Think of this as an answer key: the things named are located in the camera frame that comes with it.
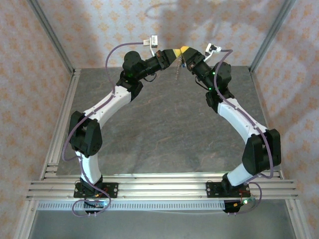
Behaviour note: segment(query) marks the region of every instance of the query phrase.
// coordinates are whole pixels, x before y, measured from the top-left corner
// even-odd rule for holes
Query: cable
[[[195,76],[195,83],[196,83],[196,84],[198,84],[200,87],[204,88],[205,90],[209,91],[208,88],[204,87],[204,86],[203,86],[201,83],[199,83],[196,79],[198,80],[198,77],[197,77],[197,76]]]
[[[149,81],[149,80],[147,80],[145,77],[144,77],[144,80],[145,80],[145,81],[147,81],[147,82],[153,82],[153,81],[155,80],[156,76],[157,76],[157,74],[156,74],[156,73],[154,73],[154,74],[155,74],[154,78],[153,78],[153,79],[151,79],[150,81]]]
[[[63,148],[62,148],[62,160],[65,161],[65,162],[68,162],[68,161],[71,161],[71,160],[76,159],[76,158],[79,159],[80,168],[81,168],[81,173],[82,173],[82,175],[84,176],[86,182],[87,182],[92,188],[94,188],[95,190],[97,190],[97,191],[103,193],[103,194],[104,194],[105,196],[107,196],[108,199],[109,199],[109,203],[108,203],[101,211],[99,211],[99,212],[94,212],[94,215],[95,215],[95,216],[98,215],[98,214],[100,214],[100,213],[102,213],[102,212],[104,212],[106,209],[108,209],[108,207],[111,205],[111,197],[110,197],[110,195],[109,195],[108,193],[106,193],[104,190],[102,190],[102,189],[96,187],[93,183],[90,182],[90,180],[89,180],[88,177],[86,176],[86,174],[85,174],[85,172],[84,172],[84,169],[83,169],[83,164],[82,164],[82,159],[83,159],[83,158],[82,158],[81,156],[77,156],[77,155],[76,155],[76,156],[74,156],[74,157],[72,157],[72,158],[67,159],[67,158],[65,158],[65,151],[66,151],[67,145],[68,145],[68,143],[69,143],[69,141],[70,141],[72,135],[73,135],[74,132],[76,131],[76,129],[77,129],[86,119],[88,119],[91,115],[93,115],[94,113],[96,113],[97,111],[99,111],[102,107],[104,107],[105,105],[107,105],[107,104],[112,100],[112,98],[114,97],[114,95],[115,95],[115,84],[113,83],[113,81],[112,81],[112,79],[111,79],[111,76],[110,76],[110,73],[109,73],[109,71],[108,71],[108,61],[109,61],[110,56],[112,55],[112,53],[113,53],[116,49],[118,49],[119,47],[128,46],[128,45],[143,45],[143,43],[142,43],[142,42],[123,43],[123,44],[120,44],[120,45],[114,47],[114,48],[110,51],[110,53],[108,54],[108,56],[107,56],[107,58],[106,58],[106,60],[105,60],[105,71],[106,71],[106,74],[107,74],[107,77],[108,77],[109,82],[112,84],[112,94],[111,94],[111,96],[110,96],[103,104],[101,104],[99,107],[97,107],[96,109],[94,109],[92,112],[88,113],[82,120],[80,120],[80,122],[78,122],[78,123],[76,124],[76,126],[75,126],[75,127],[71,130],[71,132],[69,133],[69,135],[68,135],[68,137],[67,137],[67,139],[66,139],[66,141],[65,141],[65,143],[64,143],[64,145],[63,145]],[[80,218],[81,218],[81,217],[90,216],[90,214],[88,214],[88,215],[80,215],[80,214],[75,213],[74,207],[75,207],[75,205],[76,205],[77,203],[79,203],[79,202],[90,202],[90,203],[96,202],[96,203],[99,203],[99,202],[103,202],[103,201],[100,201],[100,200],[80,199],[80,200],[74,202],[74,204],[72,205],[72,213],[73,213],[73,215],[75,215],[76,217],[80,217]]]
[[[258,199],[257,203],[256,203],[254,206],[252,206],[250,209],[247,209],[247,210],[245,210],[245,211],[243,211],[243,212],[228,213],[228,215],[237,215],[237,214],[248,213],[248,212],[254,210],[256,207],[258,207],[258,205],[260,204],[261,199],[262,199],[262,197],[263,197],[263,192],[262,192],[261,187],[259,186],[258,183],[255,183],[255,182],[250,182],[250,183],[257,185],[257,187],[258,187],[258,189],[259,189],[260,195],[259,195],[259,199]]]
[[[145,211],[145,212],[151,212],[151,213],[170,213],[170,214],[179,214],[179,215],[185,215],[185,214],[190,214],[190,215],[211,215],[211,214],[224,214],[224,212],[217,211],[217,212],[207,212],[207,213],[192,213],[192,212],[176,212],[176,211]]]

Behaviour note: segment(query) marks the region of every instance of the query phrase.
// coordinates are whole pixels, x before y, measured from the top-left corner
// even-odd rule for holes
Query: aluminum frame
[[[39,203],[43,202],[74,202],[74,182],[80,175],[57,176],[56,171],[64,140],[64,132],[70,114],[76,86],[81,69],[76,69],[71,79],[65,103],[61,107],[60,117],[56,124],[56,133],[52,138],[39,181],[32,181],[27,194],[22,216],[20,218],[15,239],[28,238],[35,212]],[[119,174],[104,176],[108,182],[119,182],[119,196],[115,203],[129,202],[209,202],[205,182],[221,181],[224,172],[220,173],[167,173],[167,174]],[[293,180],[285,180],[281,170],[274,172],[271,180],[256,178],[263,189],[263,200],[284,199],[288,207],[294,232],[297,239],[309,239],[310,233],[299,201],[299,192]],[[258,196],[259,190],[251,185],[251,192]]]
[[[258,65],[260,64],[261,60],[265,56],[266,52],[268,51],[270,44],[275,39],[280,27],[284,23],[288,13],[292,9],[295,2],[296,0],[285,0],[285,2],[283,3],[275,21],[273,22],[272,26],[270,27],[270,30],[268,31],[266,35],[266,38],[261,44],[253,62],[251,63],[249,67],[250,72],[254,72],[257,69]]]
[[[74,201],[39,201],[38,211],[70,211]],[[75,211],[91,211],[101,210],[102,208],[95,208],[87,204],[75,204]],[[225,203],[221,200],[193,200],[193,201],[112,201],[108,211],[207,211],[225,209]]]
[[[35,218],[35,211],[43,210],[43,204],[67,204],[75,202],[73,198],[74,182],[80,175],[69,175],[59,177],[55,174],[57,164],[48,165],[42,181],[32,181],[27,201],[25,202],[22,217],[18,224],[15,239],[28,238],[32,223]],[[224,173],[166,173],[166,174],[119,174],[104,177],[108,182],[119,182],[119,195],[113,202],[119,206],[128,203],[139,203],[140,205],[149,203],[154,205],[170,204],[174,202],[185,202],[192,205],[194,202],[201,208],[196,210],[216,210],[217,208],[206,207],[211,203],[211,198],[207,198],[205,182],[220,181]],[[288,207],[289,216],[297,239],[311,239],[306,218],[303,214],[299,200],[299,192],[293,180],[286,180],[282,170],[274,172],[274,177],[270,180],[256,178],[263,190],[263,200],[284,199]],[[259,190],[250,185],[252,194],[259,196]],[[226,198],[213,199],[214,202],[225,200]]]
[[[27,0],[31,9],[33,10],[34,14],[38,18],[39,22],[41,23],[43,30],[51,40],[54,48],[56,49],[57,53],[61,57],[61,60],[63,61],[63,64],[65,68],[68,70],[70,74],[73,74],[74,69],[72,67],[72,64],[66,55],[59,39],[57,38],[52,26],[50,25],[48,19],[46,18],[39,2],[37,0]]]

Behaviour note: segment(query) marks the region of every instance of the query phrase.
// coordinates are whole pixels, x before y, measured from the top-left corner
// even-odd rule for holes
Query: gray floor panel
[[[143,81],[138,97],[121,108],[102,129],[102,174],[220,172],[234,169],[244,151],[236,130],[208,107],[206,91],[182,68],[159,72]],[[121,68],[110,68],[114,82]],[[247,67],[232,67],[230,91],[242,107],[265,124]],[[104,69],[83,69],[71,112],[91,108],[111,91]],[[75,155],[68,147],[67,157]],[[80,174],[77,161],[60,160],[58,175]]]

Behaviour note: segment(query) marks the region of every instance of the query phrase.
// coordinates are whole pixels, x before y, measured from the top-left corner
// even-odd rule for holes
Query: robot end effector
[[[180,54],[180,49],[159,50],[153,57],[142,60],[138,52],[130,51],[124,56],[123,71],[116,85],[131,92],[133,100],[143,87],[140,82],[141,79],[149,75],[155,75],[159,70],[166,69]]]

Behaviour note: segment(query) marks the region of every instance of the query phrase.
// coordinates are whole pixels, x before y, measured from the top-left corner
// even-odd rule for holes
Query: white connector
[[[152,56],[155,56],[155,53],[153,52],[152,48],[157,48],[158,46],[158,36],[157,35],[151,35],[151,37],[147,40],[143,40],[143,46],[150,46],[150,51]]]
[[[205,50],[205,59],[204,59],[204,62],[206,62],[209,58],[211,58],[211,56],[217,52],[219,53],[221,51],[221,47],[220,46],[215,46],[214,44],[212,43],[209,43],[206,47],[206,50]]]

